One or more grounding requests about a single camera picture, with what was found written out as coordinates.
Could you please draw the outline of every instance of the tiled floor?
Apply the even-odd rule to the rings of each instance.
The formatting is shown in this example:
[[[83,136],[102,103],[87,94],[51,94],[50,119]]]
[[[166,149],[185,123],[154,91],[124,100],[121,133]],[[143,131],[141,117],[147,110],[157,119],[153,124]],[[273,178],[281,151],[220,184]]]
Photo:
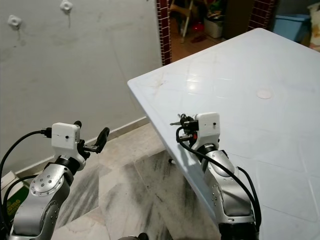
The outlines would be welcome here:
[[[181,43],[181,35],[178,33],[177,23],[174,18],[170,19],[170,35],[172,62],[178,61],[222,42],[221,38],[211,38],[207,36],[207,38],[201,42],[191,43],[191,40],[198,36],[199,33],[194,32],[192,28],[189,27],[184,38],[184,43]]]
[[[74,177],[53,240],[218,240],[219,234],[150,124],[108,142]]]

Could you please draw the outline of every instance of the circular mark on table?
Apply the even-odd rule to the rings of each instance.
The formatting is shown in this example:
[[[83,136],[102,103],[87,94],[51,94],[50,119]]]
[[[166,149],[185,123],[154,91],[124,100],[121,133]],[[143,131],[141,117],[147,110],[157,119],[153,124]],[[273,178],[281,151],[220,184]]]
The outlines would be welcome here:
[[[272,91],[267,88],[259,89],[258,91],[256,91],[256,95],[261,99],[270,99],[273,96]]]

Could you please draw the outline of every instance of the maroon tile wall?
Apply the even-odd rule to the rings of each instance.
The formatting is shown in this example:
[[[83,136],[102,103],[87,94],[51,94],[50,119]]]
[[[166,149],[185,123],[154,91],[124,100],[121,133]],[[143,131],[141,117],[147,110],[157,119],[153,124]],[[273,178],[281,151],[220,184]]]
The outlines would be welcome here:
[[[275,14],[278,0],[255,0],[249,20],[248,31],[256,28],[267,29]]]
[[[169,0],[156,0],[162,65],[172,62],[170,40]]]

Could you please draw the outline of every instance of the marble floor tile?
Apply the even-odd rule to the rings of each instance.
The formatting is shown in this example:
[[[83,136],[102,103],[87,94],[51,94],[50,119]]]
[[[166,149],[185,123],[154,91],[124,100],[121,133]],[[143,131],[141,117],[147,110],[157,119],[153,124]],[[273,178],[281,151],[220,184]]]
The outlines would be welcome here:
[[[141,232],[150,240],[172,239],[133,163],[100,178],[99,207],[111,240]]]
[[[95,156],[102,165],[116,169],[128,163],[152,156],[165,149],[150,123],[108,141]]]
[[[219,240],[220,234],[196,194],[162,151],[135,163],[173,239]]]
[[[88,162],[82,171],[74,175],[69,196],[59,211],[56,229],[98,207],[101,169],[98,162]]]
[[[110,240],[99,207],[54,231],[51,240]]]

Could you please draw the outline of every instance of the blue plastic container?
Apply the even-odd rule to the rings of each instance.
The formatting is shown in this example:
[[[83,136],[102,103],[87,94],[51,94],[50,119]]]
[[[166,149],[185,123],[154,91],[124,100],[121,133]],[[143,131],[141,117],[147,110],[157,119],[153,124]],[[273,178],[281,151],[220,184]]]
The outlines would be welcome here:
[[[304,14],[276,15],[273,32],[295,42],[301,42],[310,28],[310,16]]]

